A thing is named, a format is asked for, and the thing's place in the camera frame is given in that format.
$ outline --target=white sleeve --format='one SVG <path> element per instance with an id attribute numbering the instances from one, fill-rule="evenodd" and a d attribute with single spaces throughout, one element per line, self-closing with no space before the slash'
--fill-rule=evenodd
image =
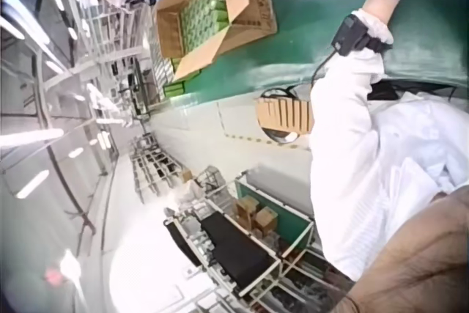
<path id="1" fill-rule="evenodd" d="M 386 25 L 354 12 L 373 37 L 392 43 Z M 357 280 L 379 241 L 384 204 L 379 197 L 378 135 L 367 98 L 384 74 L 381 55 L 369 49 L 335 55 L 311 91 L 311 200 L 326 259 Z"/>

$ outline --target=small cardboard box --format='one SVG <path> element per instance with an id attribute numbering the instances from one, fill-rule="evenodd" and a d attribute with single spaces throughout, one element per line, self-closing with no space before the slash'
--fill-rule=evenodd
<path id="1" fill-rule="evenodd" d="M 192 176 L 192 172 L 189 170 L 189 169 L 184 169 L 182 172 L 181 172 L 181 179 L 184 183 L 186 183 L 187 181 L 189 180 L 192 180 L 193 176 Z"/>
<path id="2" fill-rule="evenodd" d="M 236 216 L 236 222 L 241 225 L 244 230 L 251 231 L 252 230 L 252 220 L 241 218 L 240 216 Z"/>
<path id="3" fill-rule="evenodd" d="M 310 102 L 288 97 L 259 98 L 256 101 L 257 121 L 261 128 L 310 133 L 314 124 Z"/>
<path id="4" fill-rule="evenodd" d="M 247 216 L 253 216 L 256 214 L 259 202 L 250 197 L 245 196 L 241 199 L 237 199 L 235 202 L 236 214 L 242 218 L 247 218 Z"/>
<path id="5" fill-rule="evenodd" d="M 256 214 L 254 227 L 259 229 L 265 237 L 269 232 L 274 231 L 277 228 L 277 218 L 278 215 L 276 212 L 271 210 L 269 207 L 264 207 Z"/>
<path id="6" fill-rule="evenodd" d="M 182 58 L 174 80 L 212 64 L 223 53 L 277 32 L 272 0 L 226 0 L 229 26 L 214 34 L 190 53 L 184 53 L 180 12 L 188 0 L 158 0 L 156 24 L 161 53 Z"/>

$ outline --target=open cardboard box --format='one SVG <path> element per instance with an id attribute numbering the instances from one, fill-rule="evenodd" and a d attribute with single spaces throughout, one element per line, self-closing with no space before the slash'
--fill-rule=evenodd
<path id="1" fill-rule="evenodd" d="M 184 53 L 180 11 L 188 0 L 158 0 L 156 23 L 161 53 L 182 58 L 174 80 L 212 64 L 223 53 L 277 32 L 272 0 L 226 0 L 229 26 L 190 53 Z"/>

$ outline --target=green mat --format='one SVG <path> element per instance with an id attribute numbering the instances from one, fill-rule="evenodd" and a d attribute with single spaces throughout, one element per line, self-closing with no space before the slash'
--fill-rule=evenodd
<path id="1" fill-rule="evenodd" d="M 340 23 L 364 0 L 273 0 L 278 33 L 219 57 L 171 107 L 187 107 L 310 79 Z M 402 0 L 391 21 L 395 79 L 467 86 L 468 0 Z"/>
<path id="2" fill-rule="evenodd" d="M 236 192 L 238 198 L 243 198 L 245 196 L 251 196 L 256 199 L 262 207 L 269 207 L 271 210 L 278 214 L 278 224 L 276 232 L 278 235 L 288 242 L 290 245 L 296 241 L 298 236 L 306 229 L 309 225 L 309 222 L 296 216 L 295 214 L 289 212 L 288 210 L 280 207 L 279 205 L 273 203 L 272 201 L 264 198 L 262 195 L 258 194 L 256 191 L 251 190 L 249 187 L 246 187 L 242 183 L 236 182 Z M 298 245 L 299 248 L 305 248 L 308 237 L 305 236 L 304 240 L 300 241 Z"/>

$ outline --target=yellow dashed line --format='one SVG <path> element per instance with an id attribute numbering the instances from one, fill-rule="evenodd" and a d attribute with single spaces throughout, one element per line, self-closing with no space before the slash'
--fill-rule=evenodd
<path id="1" fill-rule="evenodd" d="M 228 133 L 225 133 L 225 137 L 229 139 L 240 139 L 240 140 L 246 140 L 250 142 L 256 142 L 256 143 L 264 143 L 264 144 L 269 144 L 269 145 L 275 145 L 280 148 L 287 148 L 290 150 L 309 150 L 309 148 L 302 147 L 298 144 L 282 144 L 282 143 L 276 143 L 274 141 L 271 141 L 269 139 L 264 140 L 264 139 L 255 139 L 253 137 L 247 137 L 247 136 L 236 136 L 236 135 L 229 135 Z"/>

